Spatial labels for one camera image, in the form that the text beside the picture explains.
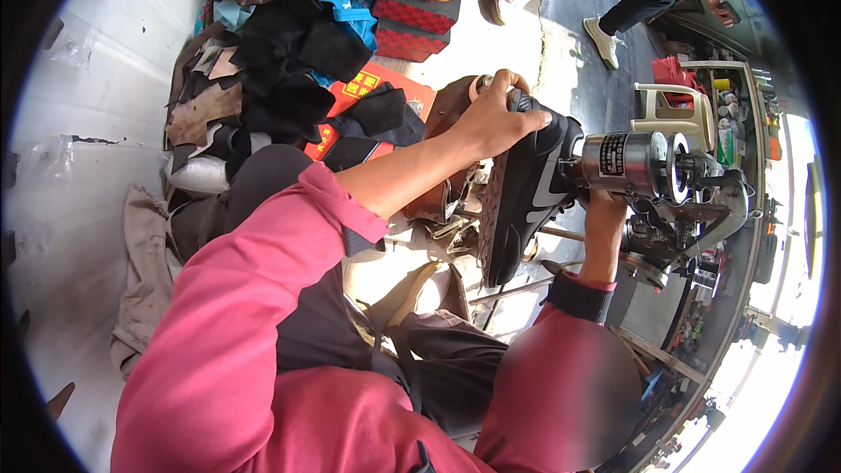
plastic stool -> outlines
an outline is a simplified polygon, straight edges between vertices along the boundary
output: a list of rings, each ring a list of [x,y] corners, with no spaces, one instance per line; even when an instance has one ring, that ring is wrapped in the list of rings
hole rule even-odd
[[[632,130],[662,131],[666,136],[679,131],[686,135],[690,150],[715,152],[717,125],[709,97],[688,86],[634,83],[633,87],[643,94],[643,118],[631,121]],[[672,108],[667,93],[691,95],[694,108]]]

